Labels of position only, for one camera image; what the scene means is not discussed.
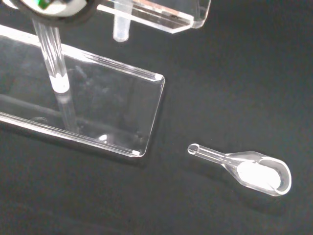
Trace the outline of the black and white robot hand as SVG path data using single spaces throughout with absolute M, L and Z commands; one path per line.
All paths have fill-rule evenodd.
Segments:
M 99 0 L 2 0 L 1 4 L 19 10 L 28 18 L 54 26 L 86 22 L 95 13 Z

